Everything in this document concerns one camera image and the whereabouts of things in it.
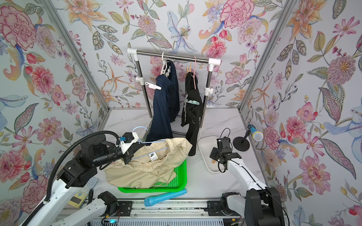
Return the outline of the beige shorts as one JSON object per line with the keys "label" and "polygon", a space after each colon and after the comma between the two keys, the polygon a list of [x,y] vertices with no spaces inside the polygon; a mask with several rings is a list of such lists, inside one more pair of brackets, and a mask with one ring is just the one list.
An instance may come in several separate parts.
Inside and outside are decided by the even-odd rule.
{"label": "beige shorts", "polygon": [[165,139],[165,141],[152,144],[156,150],[168,147],[156,153],[159,157],[157,160],[151,161],[148,148],[142,147],[129,164],[118,160],[106,167],[105,175],[108,183],[125,188],[151,188],[157,182],[170,183],[176,177],[174,169],[187,159],[192,145],[182,137]]}

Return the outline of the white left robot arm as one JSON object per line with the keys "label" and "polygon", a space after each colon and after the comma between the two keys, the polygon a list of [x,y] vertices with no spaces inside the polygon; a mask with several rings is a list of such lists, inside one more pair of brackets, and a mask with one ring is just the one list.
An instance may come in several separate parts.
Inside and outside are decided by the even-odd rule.
{"label": "white left robot arm", "polygon": [[22,225],[50,225],[98,170],[105,169],[117,160],[129,164],[143,146],[136,132],[127,132],[120,137],[112,131],[98,131],[75,141],[56,162],[45,197]]}

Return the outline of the mint green clothespin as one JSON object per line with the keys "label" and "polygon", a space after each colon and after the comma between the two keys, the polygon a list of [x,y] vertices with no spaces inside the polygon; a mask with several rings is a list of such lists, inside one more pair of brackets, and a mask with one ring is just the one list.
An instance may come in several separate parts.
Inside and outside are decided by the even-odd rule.
{"label": "mint green clothespin", "polygon": [[192,105],[200,105],[200,103],[198,101],[196,101],[196,100],[188,100],[188,99],[186,99],[185,102],[188,103],[188,104],[192,104]]}

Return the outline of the teal flashlight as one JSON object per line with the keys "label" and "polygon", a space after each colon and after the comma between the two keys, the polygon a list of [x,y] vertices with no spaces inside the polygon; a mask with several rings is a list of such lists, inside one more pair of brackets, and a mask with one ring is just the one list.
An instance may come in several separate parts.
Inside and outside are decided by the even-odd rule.
{"label": "teal flashlight", "polygon": [[144,206],[145,207],[151,207],[151,206],[154,206],[160,202],[163,202],[163,201],[167,201],[167,200],[170,200],[170,199],[173,199],[173,198],[177,198],[179,196],[182,196],[184,194],[187,193],[187,189],[183,189],[181,191],[178,191],[178,192],[169,192],[169,193],[165,193],[165,194],[162,194],[162,195],[157,195],[157,196],[151,196],[151,197],[148,197],[146,199],[144,199]]}

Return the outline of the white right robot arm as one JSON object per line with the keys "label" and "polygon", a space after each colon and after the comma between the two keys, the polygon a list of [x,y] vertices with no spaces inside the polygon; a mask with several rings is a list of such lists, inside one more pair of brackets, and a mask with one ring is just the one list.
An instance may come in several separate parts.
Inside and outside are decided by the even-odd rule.
{"label": "white right robot arm", "polygon": [[267,187],[247,168],[238,153],[232,151],[231,141],[227,137],[218,138],[217,147],[211,151],[210,158],[224,167],[223,172],[231,173],[243,187],[244,193],[223,193],[217,202],[209,201],[209,214],[241,217],[245,226],[284,226],[290,220],[281,204],[279,192]]}

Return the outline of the black shorts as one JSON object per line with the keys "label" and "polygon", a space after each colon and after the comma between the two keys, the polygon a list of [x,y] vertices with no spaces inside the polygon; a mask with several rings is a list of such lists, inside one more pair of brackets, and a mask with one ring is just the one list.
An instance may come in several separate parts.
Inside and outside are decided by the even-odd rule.
{"label": "black shorts", "polygon": [[200,105],[188,104],[184,100],[183,112],[182,112],[182,123],[181,126],[184,127],[188,125],[188,131],[186,133],[186,139],[192,145],[191,150],[189,151],[189,156],[194,156],[196,153],[197,139],[200,128],[200,118],[203,116],[203,101],[200,96],[200,91],[198,89],[198,79],[196,77],[196,89],[194,89],[193,82],[193,73],[186,74],[185,80],[185,100],[196,100]]}

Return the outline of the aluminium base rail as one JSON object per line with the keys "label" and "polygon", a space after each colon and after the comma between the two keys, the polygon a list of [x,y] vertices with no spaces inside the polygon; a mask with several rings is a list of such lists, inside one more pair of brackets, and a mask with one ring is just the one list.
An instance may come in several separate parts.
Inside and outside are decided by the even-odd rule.
{"label": "aluminium base rail", "polygon": [[82,216],[80,210],[66,207],[55,218],[55,226],[245,226],[237,213],[222,211],[219,199],[170,199],[147,207],[142,199],[120,199],[114,214]]}

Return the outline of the grey remote calculator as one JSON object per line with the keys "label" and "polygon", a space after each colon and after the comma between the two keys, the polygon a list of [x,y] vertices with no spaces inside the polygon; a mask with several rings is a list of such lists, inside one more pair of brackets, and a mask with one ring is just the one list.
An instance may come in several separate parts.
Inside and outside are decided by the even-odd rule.
{"label": "grey remote calculator", "polygon": [[96,177],[91,178],[84,187],[82,187],[68,202],[69,205],[80,208],[84,201],[88,198],[89,192],[98,183],[99,179]]}

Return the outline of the white hanger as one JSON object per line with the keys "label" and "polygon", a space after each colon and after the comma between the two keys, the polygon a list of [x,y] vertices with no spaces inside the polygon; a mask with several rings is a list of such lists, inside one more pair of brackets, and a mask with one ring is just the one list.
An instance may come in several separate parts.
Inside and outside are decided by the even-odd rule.
{"label": "white hanger", "polygon": [[160,75],[164,75],[168,78],[170,75],[171,69],[168,68],[168,66],[167,66],[167,61],[164,57],[164,54],[165,54],[164,52],[161,54],[162,67],[161,67]]}

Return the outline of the pink hanger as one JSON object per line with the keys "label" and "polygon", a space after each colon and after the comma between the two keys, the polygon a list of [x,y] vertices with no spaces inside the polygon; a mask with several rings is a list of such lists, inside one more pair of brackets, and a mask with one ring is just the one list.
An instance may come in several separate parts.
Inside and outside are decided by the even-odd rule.
{"label": "pink hanger", "polygon": [[196,89],[196,64],[197,64],[197,60],[196,57],[194,57],[194,71],[193,71],[193,82],[194,82],[194,89]]}

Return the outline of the steel clothes rack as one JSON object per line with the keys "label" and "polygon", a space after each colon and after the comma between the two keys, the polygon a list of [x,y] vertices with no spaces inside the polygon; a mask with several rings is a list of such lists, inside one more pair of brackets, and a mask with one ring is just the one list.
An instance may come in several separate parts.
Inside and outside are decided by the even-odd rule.
{"label": "steel clothes rack", "polygon": [[144,80],[144,76],[142,74],[142,70],[141,70],[141,66],[140,66],[139,56],[150,56],[150,57],[155,56],[155,57],[160,57],[162,60],[164,60],[165,58],[168,58],[170,60],[180,60],[180,61],[185,61],[185,62],[203,63],[203,64],[208,65],[207,80],[206,80],[206,86],[204,89],[204,98],[203,98],[203,116],[200,118],[200,125],[199,125],[199,128],[202,129],[204,126],[208,97],[213,92],[213,89],[210,88],[213,71],[216,66],[221,65],[221,60],[216,59],[216,58],[197,58],[195,56],[192,57],[192,56],[176,55],[176,54],[169,54],[169,53],[165,54],[164,52],[159,53],[159,52],[152,52],[152,51],[146,51],[146,50],[137,50],[137,49],[133,49],[133,48],[128,48],[127,53],[128,53],[128,55],[132,56],[135,61],[135,66],[137,69],[136,71],[138,73],[137,80],[141,84],[144,99],[146,102],[146,107],[148,110],[149,117],[151,119],[153,118],[153,114],[152,114],[152,110],[150,107],[150,101],[149,101],[148,94],[147,94],[146,82]]}

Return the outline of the green plastic basket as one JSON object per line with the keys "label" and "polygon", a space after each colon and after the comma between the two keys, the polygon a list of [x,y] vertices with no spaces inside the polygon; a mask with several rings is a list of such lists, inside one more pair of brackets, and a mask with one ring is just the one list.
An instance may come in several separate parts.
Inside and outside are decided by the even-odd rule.
{"label": "green plastic basket", "polygon": [[185,160],[179,167],[174,169],[176,177],[168,184],[157,182],[151,188],[125,188],[119,187],[118,190],[123,193],[167,193],[179,192],[187,184],[187,161]]}

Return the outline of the navy blue shorts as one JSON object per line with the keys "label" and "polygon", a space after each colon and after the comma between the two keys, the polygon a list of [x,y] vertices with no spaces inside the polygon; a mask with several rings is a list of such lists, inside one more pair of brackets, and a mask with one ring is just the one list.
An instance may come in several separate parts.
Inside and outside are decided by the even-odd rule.
{"label": "navy blue shorts", "polygon": [[168,76],[161,74],[156,78],[156,89],[153,98],[153,112],[151,126],[146,137],[147,142],[173,138],[171,123],[174,122],[180,111],[177,73],[173,61],[166,61]]}

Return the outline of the white tray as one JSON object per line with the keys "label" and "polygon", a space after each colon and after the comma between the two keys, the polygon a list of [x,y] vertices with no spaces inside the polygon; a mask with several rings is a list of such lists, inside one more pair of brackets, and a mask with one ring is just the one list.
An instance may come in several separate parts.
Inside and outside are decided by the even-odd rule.
{"label": "white tray", "polygon": [[210,154],[211,154],[213,148],[217,148],[218,139],[219,138],[216,136],[210,136],[210,137],[201,138],[198,141],[198,148],[203,157],[204,163],[205,163],[207,169],[211,173],[220,173],[219,168],[221,171],[225,171],[223,165],[218,166],[218,161],[215,161],[210,158]]}

